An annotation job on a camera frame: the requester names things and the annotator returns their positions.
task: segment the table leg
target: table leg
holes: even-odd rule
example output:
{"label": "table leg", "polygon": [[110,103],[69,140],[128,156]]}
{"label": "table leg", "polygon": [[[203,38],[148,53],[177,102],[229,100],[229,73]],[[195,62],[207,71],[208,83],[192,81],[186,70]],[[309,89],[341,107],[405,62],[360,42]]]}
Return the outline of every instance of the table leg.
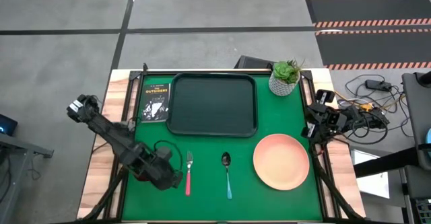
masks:
{"label": "table leg", "polygon": [[357,178],[370,176],[387,172],[389,170],[396,170],[406,165],[418,165],[418,154],[416,148],[412,147],[396,153],[365,161],[363,163],[355,164],[355,174]]}

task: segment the book cover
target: book cover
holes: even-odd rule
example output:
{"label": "book cover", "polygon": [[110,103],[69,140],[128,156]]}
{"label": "book cover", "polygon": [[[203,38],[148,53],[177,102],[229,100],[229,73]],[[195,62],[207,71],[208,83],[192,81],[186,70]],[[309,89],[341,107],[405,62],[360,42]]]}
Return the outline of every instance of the book cover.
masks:
{"label": "book cover", "polygon": [[142,122],[162,122],[168,118],[170,84],[143,86]]}

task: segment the fork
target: fork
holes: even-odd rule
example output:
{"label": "fork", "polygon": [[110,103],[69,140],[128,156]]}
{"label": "fork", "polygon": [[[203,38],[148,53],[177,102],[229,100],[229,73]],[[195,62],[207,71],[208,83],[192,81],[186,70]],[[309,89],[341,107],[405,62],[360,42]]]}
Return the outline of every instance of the fork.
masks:
{"label": "fork", "polygon": [[193,164],[193,154],[187,151],[187,180],[186,180],[186,196],[190,195],[190,169]]}

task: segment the power adapter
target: power adapter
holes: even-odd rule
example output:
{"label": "power adapter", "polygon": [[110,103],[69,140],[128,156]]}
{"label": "power adapter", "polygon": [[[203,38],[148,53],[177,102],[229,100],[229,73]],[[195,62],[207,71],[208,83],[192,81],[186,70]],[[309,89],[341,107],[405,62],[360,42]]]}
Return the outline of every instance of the power adapter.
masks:
{"label": "power adapter", "polygon": [[373,90],[380,90],[385,92],[390,92],[392,88],[391,83],[387,83],[384,81],[377,81],[372,79],[367,79],[365,81],[365,88],[367,89],[373,89]]}

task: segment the concrete floor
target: concrete floor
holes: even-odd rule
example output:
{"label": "concrete floor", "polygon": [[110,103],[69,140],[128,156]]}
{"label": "concrete floor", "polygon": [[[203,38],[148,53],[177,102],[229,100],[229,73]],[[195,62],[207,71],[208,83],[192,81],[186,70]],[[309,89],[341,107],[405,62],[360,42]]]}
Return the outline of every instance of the concrete floor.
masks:
{"label": "concrete floor", "polygon": [[[118,29],[126,4],[0,0],[0,30]],[[135,0],[129,28],[310,25],[304,0]],[[42,177],[32,181],[28,176],[13,223],[74,220],[94,134],[70,120],[65,109],[82,93],[103,98],[117,37],[0,36],[0,112],[20,123],[16,137],[55,149],[52,159],[35,159]],[[152,69],[232,68],[242,54],[323,66],[312,32],[284,32],[128,35],[119,68],[141,68],[142,63]],[[404,71],[372,72],[400,83]],[[346,94],[344,83],[361,73],[332,72],[336,90]],[[401,111],[390,118],[395,126],[403,120]],[[412,144],[394,130],[372,147],[397,151]],[[371,219],[401,221],[390,219],[386,207],[365,205]]]}

